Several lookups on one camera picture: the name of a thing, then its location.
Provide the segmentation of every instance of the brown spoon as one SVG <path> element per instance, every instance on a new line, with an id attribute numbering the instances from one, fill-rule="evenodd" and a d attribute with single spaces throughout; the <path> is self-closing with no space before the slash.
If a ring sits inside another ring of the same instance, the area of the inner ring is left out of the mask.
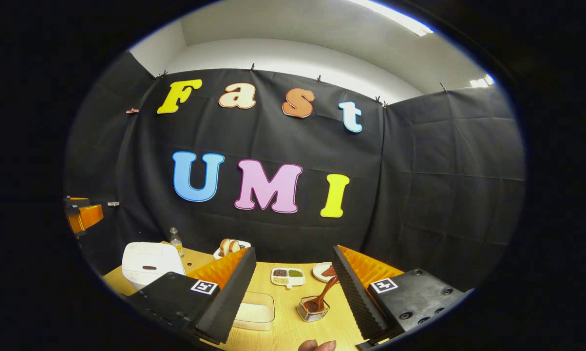
<path id="1" fill-rule="evenodd" d="M 333 287 L 336 282 L 338 282 L 338 277 L 334 276 L 332 279 L 330 279 L 330 281 L 327 282 L 321 295 L 318 295 L 312 300 L 303 303 L 304 308 L 306 308 L 306 310 L 310 313 L 323 311 L 323 299 L 325 298 L 325 294 L 331 287 Z"/>

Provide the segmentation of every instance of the clear plastic container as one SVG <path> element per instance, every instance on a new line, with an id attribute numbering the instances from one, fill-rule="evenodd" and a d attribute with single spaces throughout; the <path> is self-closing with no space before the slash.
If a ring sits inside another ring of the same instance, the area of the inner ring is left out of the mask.
<path id="1" fill-rule="evenodd" d="M 232 326 L 255 331 L 268 331 L 273 327 L 273 320 L 275 320 L 273 297 L 267 293 L 247 291 Z"/>

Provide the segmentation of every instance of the finger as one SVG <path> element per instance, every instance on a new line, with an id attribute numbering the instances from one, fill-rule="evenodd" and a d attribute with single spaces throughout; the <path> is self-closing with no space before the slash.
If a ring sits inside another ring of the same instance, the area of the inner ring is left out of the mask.
<path id="1" fill-rule="evenodd" d="M 316 340 L 306 340 L 299 345 L 299 349 L 297 351 L 315 351 L 317 348 L 317 341 Z"/>
<path id="2" fill-rule="evenodd" d="M 336 341 L 331 340 L 331 341 L 324 342 L 323 344 L 319 345 L 319 347 L 317 347 L 315 349 L 315 351 L 334 351 L 335 349 L 336 349 Z"/>

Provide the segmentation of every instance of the blue letter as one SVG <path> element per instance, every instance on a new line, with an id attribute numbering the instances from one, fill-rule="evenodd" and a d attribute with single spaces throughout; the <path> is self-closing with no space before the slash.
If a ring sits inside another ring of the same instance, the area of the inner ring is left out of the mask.
<path id="1" fill-rule="evenodd" d="M 352 101 L 341 102 L 338 107 L 342 108 L 342 122 L 353 133 L 360 133 L 362 125 L 356 122 L 356 116 L 361 116 L 362 111 L 356 108 L 356 103 Z"/>
<path id="2" fill-rule="evenodd" d="M 193 189 L 189 183 L 191 164 L 195 161 L 194 153 L 178 151 L 172 155 L 174 159 L 174 189 L 181 198 L 193 202 L 210 200 L 217 192 L 217 175 L 219 165 L 224 162 L 224 156 L 220 154 L 204 154 L 202 160 L 206 163 L 206 180 L 202 189 Z"/>

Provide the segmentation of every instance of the yellow letter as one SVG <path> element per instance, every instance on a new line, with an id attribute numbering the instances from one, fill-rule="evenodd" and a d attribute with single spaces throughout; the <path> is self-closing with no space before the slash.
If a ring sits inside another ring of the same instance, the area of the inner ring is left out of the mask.
<path id="1" fill-rule="evenodd" d="M 325 208 L 321 210 L 322 217 L 338 218 L 342 216 L 342 194 L 344 187 L 349 184 L 349 177 L 342 174 L 330 174 L 327 177 L 330 183 L 330 191 L 328 191 L 328 200 L 325 203 Z"/>
<path id="2" fill-rule="evenodd" d="M 253 107 L 256 102 L 253 99 L 256 93 L 256 87 L 249 83 L 235 83 L 226 87 L 224 95 L 219 98 L 219 105 L 222 107 L 239 107 L 239 109 L 249 109 Z"/>
<path id="3" fill-rule="evenodd" d="M 180 103 L 182 104 L 182 102 L 185 102 L 187 98 L 189 98 L 189 95 L 191 94 L 191 88 L 200 89 L 201 86 L 201 79 L 185 80 L 183 82 L 173 82 L 170 85 L 171 89 L 170 93 L 168 94 L 168 97 L 165 98 L 165 102 L 163 102 L 163 105 L 156 110 L 156 113 L 175 113 L 176 111 L 178 111 L 176 101 L 180 99 Z"/>

